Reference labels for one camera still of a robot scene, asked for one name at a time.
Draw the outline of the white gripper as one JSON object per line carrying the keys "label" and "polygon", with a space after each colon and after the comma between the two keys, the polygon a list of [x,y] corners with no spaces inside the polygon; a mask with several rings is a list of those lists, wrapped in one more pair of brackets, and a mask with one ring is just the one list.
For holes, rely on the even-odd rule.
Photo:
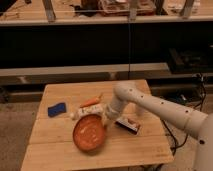
{"label": "white gripper", "polygon": [[119,98],[113,98],[111,102],[106,105],[103,124],[105,126],[109,126],[112,122],[114,122],[122,115],[125,107],[125,101],[120,100]]}

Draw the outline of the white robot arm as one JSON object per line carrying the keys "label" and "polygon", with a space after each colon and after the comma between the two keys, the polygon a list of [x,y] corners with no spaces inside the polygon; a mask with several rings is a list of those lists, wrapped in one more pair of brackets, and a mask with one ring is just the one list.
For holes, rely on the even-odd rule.
{"label": "white robot arm", "polygon": [[213,114],[164,100],[139,90],[134,82],[118,82],[107,104],[108,120],[119,118],[129,103],[146,109],[198,141],[194,171],[213,171]]}

